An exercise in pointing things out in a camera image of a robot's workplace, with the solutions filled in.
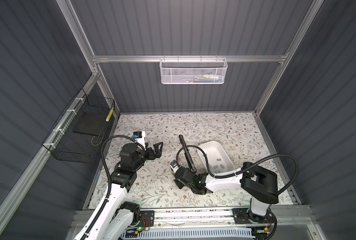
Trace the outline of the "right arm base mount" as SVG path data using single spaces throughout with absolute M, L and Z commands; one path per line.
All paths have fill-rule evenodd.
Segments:
M 264 216 L 251 213 L 249 208 L 233 208 L 232 215 L 236 224 L 267 224 L 271 226 L 276 218 L 273 213 L 267 211 Z

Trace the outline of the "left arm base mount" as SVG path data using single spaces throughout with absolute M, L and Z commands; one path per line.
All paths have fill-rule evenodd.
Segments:
M 129 228 L 153 227 L 155 220 L 155 211 L 141 210 L 140 216 L 129 225 Z

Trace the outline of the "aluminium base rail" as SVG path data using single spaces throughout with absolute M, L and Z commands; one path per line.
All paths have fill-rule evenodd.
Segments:
M 267 224 L 236 224 L 232 215 L 233 208 L 247 207 L 202 207 L 202 208 L 161 208 L 141 209 L 155 211 L 152 229 L 169 227 L 205 228 L 205 227 L 274 227 Z M 271 211 L 277 218 L 278 226 L 313 225 L 315 216 L 308 205 L 273 205 Z

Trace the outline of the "white vent strip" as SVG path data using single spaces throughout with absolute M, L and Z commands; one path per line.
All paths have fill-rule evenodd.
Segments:
M 249 228 L 187 228 L 187 229 L 151 229 L 138 234 L 123 232 L 119 240 L 255 240 Z

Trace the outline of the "black foam pad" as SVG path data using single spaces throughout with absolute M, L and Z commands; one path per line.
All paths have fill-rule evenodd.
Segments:
M 77 134 L 98 137 L 104 134 L 107 123 L 105 114 L 83 113 L 73 128 Z

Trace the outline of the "yellow marker pen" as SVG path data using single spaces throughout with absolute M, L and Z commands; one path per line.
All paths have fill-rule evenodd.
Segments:
M 110 121 L 110 119 L 111 119 L 113 113 L 114 113 L 114 108 L 111 108 L 110 111 L 109 111 L 109 113 L 108 113 L 108 115 L 107 115 L 107 117 L 106 117 L 106 122 L 109 122 L 109 121 Z

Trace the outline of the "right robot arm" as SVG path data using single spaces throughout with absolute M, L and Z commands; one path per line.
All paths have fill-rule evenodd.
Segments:
M 254 166 L 251 162 L 245 162 L 243 166 L 251 168 L 240 175 L 231 173 L 227 178 L 226 175 L 212 177 L 208 173 L 197 175 L 179 165 L 177 161 L 170 163 L 175 177 L 174 182 L 179 189 L 187 187 L 196 195 L 206 195 L 220 190 L 243 189 L 252 196 L 250 216 L 264 217 L 271 205 L 279 203 L 277 174 L 260 166 Z

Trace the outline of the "white plastic tray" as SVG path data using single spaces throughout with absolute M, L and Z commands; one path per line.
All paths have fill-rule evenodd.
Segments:
M 214 175 L 225 175 L 235 170 L 235 166 L 222 145 L 217 141 L 209 141 L 199 145 L 208 158 L 208 164 Z

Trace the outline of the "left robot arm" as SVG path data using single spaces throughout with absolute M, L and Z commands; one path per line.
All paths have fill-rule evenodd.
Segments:
M 108 176 L 105 196 L 75 240 L 118 240 L 126 228 L 138 224 L 140 206 L 124 199 L 137 179 L 137 171 L 147 160 L 160 158 L 163 145 L 159 142 L 153 149 L 143 149 L 138 143 L 129 143 L 122 147 L 119 166 Z

